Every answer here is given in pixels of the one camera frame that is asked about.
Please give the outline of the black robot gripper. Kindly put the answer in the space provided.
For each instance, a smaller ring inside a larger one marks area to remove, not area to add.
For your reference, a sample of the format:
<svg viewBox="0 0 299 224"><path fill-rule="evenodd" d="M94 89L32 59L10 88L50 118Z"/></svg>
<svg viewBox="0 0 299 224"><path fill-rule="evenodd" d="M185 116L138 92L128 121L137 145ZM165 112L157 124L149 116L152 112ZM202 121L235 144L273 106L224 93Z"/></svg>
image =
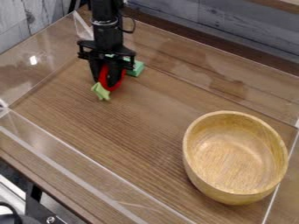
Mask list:
<svg viewBox="0 0 299 224"><path fill-rule="evenodd" d="M106 72L106 86L114 87L122 79L122 68L126 70L134 69L136 52L128 49L124 45L116 49L100 50L93 40L78 40L78 58L89 60L89 70L92 73L93 81L98 81L98 75L102 67L102 60L108 62Z"/></svg>

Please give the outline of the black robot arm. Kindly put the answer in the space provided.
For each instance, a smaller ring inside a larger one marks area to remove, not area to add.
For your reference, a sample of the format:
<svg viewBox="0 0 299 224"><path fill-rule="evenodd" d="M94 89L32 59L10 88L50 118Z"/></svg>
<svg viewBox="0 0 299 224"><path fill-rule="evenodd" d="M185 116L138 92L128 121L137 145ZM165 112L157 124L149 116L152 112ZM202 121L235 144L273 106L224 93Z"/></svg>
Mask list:
<svg viewBox="0 0 299 224"><path fill-rule="evenodd" d="M134 69L136 52L124 45L124 0L89 0L93 39L77 41L78 58L88 61L93 81L106 91L121 85L126 71Z"/></svg>

